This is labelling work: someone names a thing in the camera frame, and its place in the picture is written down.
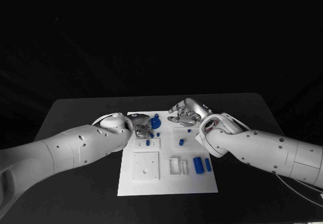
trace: white platform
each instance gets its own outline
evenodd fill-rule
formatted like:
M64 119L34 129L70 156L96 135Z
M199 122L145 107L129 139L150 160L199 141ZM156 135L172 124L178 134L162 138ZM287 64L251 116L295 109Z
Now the white platform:
M169 114L168 111L153 111L130 112L129 114L135 113L145 113L152 118L158 113L162 125L153 130L155 138L150 139L150 147L146 146L146 140L142 140L142 143L145 144L139 147L139 140L136 135L133 135L129 145L123 150L119 196L218 193L214 169L208 172L205 165L205 158L210 158L211 161L211 154L195 140L198 125L186 128L181 124L172 123L168 120L168 117L178 116L176 112ZM179 141L178 138L185 139L184 146L179 147L179 142L176 142ZM152 154L153 152L158 152L159 163L155 162L148 163L146 166L136 166L135 163L139 162L139 160L135 159L135 154ZM204 174L197 174L195 172L195 157L202 158L205 169ZM179 158L181 175L171 175L171 158ZM182 174L182 161L186 161L188 175ZM159 176L156 176L156 164L159 164Z

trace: black table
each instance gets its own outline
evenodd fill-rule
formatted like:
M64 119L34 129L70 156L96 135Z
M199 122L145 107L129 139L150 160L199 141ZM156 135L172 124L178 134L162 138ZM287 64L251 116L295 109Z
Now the black table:
M93 124L106 114L166 111L192 97L228 113L251 129L283 135L257 93L61 99L37 139ZM39 182L16 201L0 223L270 223L323 220L323 209L285 186L274 174L241 163L231 153L212 157L220 193L120 196L123 151Z

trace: black background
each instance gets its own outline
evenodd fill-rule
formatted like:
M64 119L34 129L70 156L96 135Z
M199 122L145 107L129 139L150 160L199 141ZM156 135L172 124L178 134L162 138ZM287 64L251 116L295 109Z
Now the black background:
M57 99L236 92L323 145L322 7L186 7L3 7L2 149L34 141Z

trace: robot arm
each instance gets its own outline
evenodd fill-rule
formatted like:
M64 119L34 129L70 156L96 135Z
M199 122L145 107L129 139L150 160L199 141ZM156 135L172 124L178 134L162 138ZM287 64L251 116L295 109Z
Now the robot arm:
M45 140L0 150L0 218L39 181L123 150L133 130L132 119L116 113L97 125L80 126Z
M188 116L182 111L188 108L204 110L208 117L201 120L191 117L195 122L202 122L195 138L215 157L221 158L231 152L248 165L323 188L322 146L259 130L244 132L230 115L212 114L211 111L207 114L208 107L189 98L182 102L184 105L176 105L169 110L169 113L179 110L178 117L169 117L169 121L189 126L182 122L182 117Z

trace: blue object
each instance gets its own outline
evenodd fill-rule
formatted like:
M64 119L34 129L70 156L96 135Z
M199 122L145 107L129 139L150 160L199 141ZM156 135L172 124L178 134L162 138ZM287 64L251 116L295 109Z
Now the blue object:
M204 164L201 157L194 158L194 166L197 174L204 174Z
M208 158L205 159L205 163L207 163L208 171L211 172L211 162L210 162L210 159Z
M161 127L161 120L159 120L159 114L155 114L155 118L150 119L150 123L152 123L152 129L156 129Z

